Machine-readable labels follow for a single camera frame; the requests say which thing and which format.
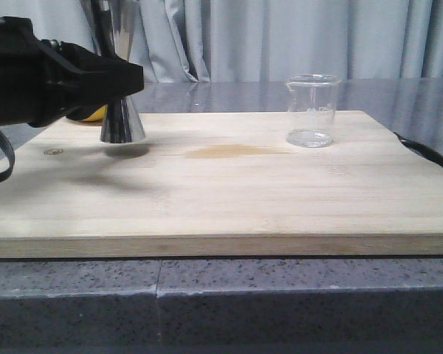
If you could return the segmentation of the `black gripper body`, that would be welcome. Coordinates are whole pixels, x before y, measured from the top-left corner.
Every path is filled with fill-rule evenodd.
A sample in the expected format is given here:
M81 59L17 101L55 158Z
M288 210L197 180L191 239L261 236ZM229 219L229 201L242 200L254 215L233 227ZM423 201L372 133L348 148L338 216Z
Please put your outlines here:
M0 17L0 126L76 120L72 90L76 45L39 40L28 18Z

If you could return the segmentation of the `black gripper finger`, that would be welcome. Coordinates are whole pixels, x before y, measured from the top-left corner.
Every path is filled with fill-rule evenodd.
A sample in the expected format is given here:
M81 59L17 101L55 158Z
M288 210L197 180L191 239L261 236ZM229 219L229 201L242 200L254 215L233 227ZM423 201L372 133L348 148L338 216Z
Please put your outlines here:
M44 93L41 120L85 120L103 106L144 88L142 67L103 58L68 42L40 41Z

